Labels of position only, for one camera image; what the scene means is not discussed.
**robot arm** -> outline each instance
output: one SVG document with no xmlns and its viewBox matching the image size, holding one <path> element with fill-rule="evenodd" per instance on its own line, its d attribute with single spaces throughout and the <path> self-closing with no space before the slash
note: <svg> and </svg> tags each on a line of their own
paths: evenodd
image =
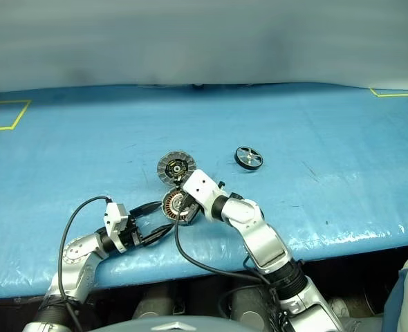
<svg viewBox="0 0 408 332">
<path fill-rule="evenodd" d="M 343 331 L 343 327 L 310 278 L 305 276 L 289 250 L 268 225 L 258 204 L 238 194 L 228 195 L 198 169 L 183 186 L 203 208 L 208 220 L 223 221 L 242 236 L 253 263 L 275 288 L 288 320 L 282 331 Z"/>
<path fill-rule="evenodd" d="M 69 242 L 62 256 L 62 286 L 68 300 L 75 308 L 86 301 L 94 285 L 98 264 L 114 252 L 123 253 L 140 245 L 147 246 L 165 234 L 173 224 L 161 226 L 143 237 L 136 225 L 136 218 L 149 214 L 160 207 L 160 202 L 141 205 L 127 211 L 123 204 L 107 203 L 103 228 Z M 44 296 L 34 322 L 26 325 L 23 332 L 70 332 L 71 317 L 59 291 L 58 274 Z"/>
</svg>

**gray wall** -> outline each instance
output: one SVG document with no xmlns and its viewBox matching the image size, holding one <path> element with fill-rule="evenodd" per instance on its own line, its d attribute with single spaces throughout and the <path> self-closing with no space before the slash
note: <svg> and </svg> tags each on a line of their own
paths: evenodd
<svg viewBox="0 0 408 332">
<path fill-rule="evenodd" d="M 0 91 L 300 81 L 408 89 L 408 0 L 0 0 Z"/>
</svg>

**blue tabletop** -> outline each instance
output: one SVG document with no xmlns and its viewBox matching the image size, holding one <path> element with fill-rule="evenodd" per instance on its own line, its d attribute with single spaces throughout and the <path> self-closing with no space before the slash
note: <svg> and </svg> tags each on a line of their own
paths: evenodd
<svg viewBox="0 0 408 332">
<path fill-rule="evenodd" d="M 248 87 L 86 87 L 0 93 L 0 297 L 44 294 L 62 231 L 86 199 L 109 195 L 130 210 L 169 187 L 159 159 L 182 149 L 227 191 L 255 200 L 297 259 L 408 244 L 408 91 L 325 84 Z M 264 158 L 239 167 L 238 146 Z M 103 203 L 75 220 L 68 239 L 103 226 Z M 166 222 L 138 220 L 143 233 Z M 234 229 L 203 216 L 180 229 L 185 250 L 241 268 Z M 98 287 L 201 275 L 170 235 L 108 259 Z"/>
</svg>

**dark floor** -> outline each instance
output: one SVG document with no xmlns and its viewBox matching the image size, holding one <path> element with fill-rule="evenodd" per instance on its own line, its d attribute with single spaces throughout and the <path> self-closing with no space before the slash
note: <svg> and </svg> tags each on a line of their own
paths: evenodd
<svg viewBox="0 0 408 332">
<path fill-rule="evenodd" d="M 362 255 L 311 261 L 303 265 L 326 299 L 341 297 L 352 317 L 383 312 L 398 271 L 408 259 L 408 247 L 369 252 Z M 151 285 L 101 290 L 93 293 L 81 309 L 86 330 L 130 320 L 138 302 Z M 219 296 L 233 287 L 220 276 L 169 282 L 174 290 L 175 312 L 186 315 L 219 316 Z M 21 331 L 33 320 L 42 298 L 0 299 L 0 331 Z"/>
</svg>

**black cable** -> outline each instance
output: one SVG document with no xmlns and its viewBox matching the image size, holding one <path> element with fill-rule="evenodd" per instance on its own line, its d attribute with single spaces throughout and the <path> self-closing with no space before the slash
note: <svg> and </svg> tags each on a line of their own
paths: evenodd
<svg viewBox="0 0 408 332">
<path fill-rule="evenodd" d="M 91 199 L 88 199 L 87 201 L 83 202 L 80 206 L 78 206 L 77 209 L 72 213 L 71 217 L 69 218 L 69 220 L 67 222 L 67 225 L 66 225 L 66 227 L 64 228 L 64 231 L 63 231 L 63 236 L 61 238 L 61 243 L 59 244 L 59 252 L 58 252 L 58 289 L 59 289 L 59 293 L 61 295 L 62 301 L 65 302 L 67 311 L 68 311 L 69 315 L 72 317 L 73 323 L 75 324 L 75 326 L 76 326 L 76 328 L 77 328 L 77 330 L 79 332 L 82 332 L 82 327 L 81 327 L 80 321 L 78 320 L 75 312 L 73 311 L 73 308 L 72 308 L 71 304 L 67 301 L 68 296 L 64 292 L 64 287 L 63 287 L 62 266 L 63 266 L 64 244 L 66 243 L 68 229 L 72 225 L 73 219 L 78 214 L 78 212 L 84 206 L 86 206 L 87 204 L 89 204 L 89 203 L 91 203 L 93 201 L 97 201 L 99 199 L 104 199 L 107 203 L 111 202 L 111 199 L 109 197 L 107 197 L 107 196 L 97 196 L 97 197 L 93 197 Z"/>
<path fill-rule="evenodd" d="M 225 312 L 224 312 L 224 310 L 223 310 L 223 306 L 222 306 L 222 303 L 223 303 L 223 300 L 226 298 L 226 297 L 228 297 L 229 295 L 231 295 L 231 294 L 233 294 L 233 293 L 235 293 L 235 292 L 237 292 L 237 291 L 241 291 L 241 290 L 243 290 L 243 289 L 250 289 L 250 288 L 257 288 L 257 287 L 261 287 L 261 286 L 263 286 L 263 285 L 247 285 L 247 286 L 241 286 L 241 287 L 237 287 L 237 288 L 233 288 L 233 289 L 231 289 L 231 290 L 229 290 L 228 292 L 225 292 L 225 293 L 223 293 L 220 297 L 219 297 L 219 299 L 218 299 L 218 312 L 219 312 L 219 315 L 222 317 L 222 318 L 229 318 L 226 314 L 225 314 Z"/>
<path fill-rule="evenodd" d="M 248 280 L 249 282 L 256 282 L 257 284 L 261 283 L 261 279 L 259 279 L 258 277 L 253 277 L 251 275 L 242 275 L 240 273 L 234 273 L 234 272 L 219 270 L 218 268 L 213 268 L 211 266 L 207 266 L 205 264 L 202 264 L 201 262 L 191 258 L 188 254 L 186 254 L 185 251 L 183 250 L 183 247 L 181 247 L 181 244 L 180 244 L 180 241 L 179 241 L 179 232 L 178 232 L 179 218 L 180 218 L 180 214 L 181 214 L 181 212 L 183 210 L 184 210 L 184 207 L 181 206 L 178 209 L 178 214 L 176 215 L 176 218 L 175 218 L 175 243 L 176 243 L 176 247 L 178 248 L 179 253 L 184 258 L 186 258 L 186 260 L 188 260 L 190 263 L 198 266 L 199 268 L 202 268 L 203 270 L 207 270 L 209 272 L 216 273 L 217 275 L 223 275 L 225 277 L 238 278 L 238 279 L 242 279 L 242 280 Z"/>
<path fill-rule="evenodd" d="M 243 267 L 247 270 L 250 271 L 253 275 L 256 275 L 260 280 L 263 281 L 266 285 L 270 285 L 270 282 L 261 274 L 257 271 L 256 268 L 251 268 L 247 265 L 247 261 L 250 259 L 250 256 L 247 256 L 244 261 L 243 261 Z"/>
</svg>

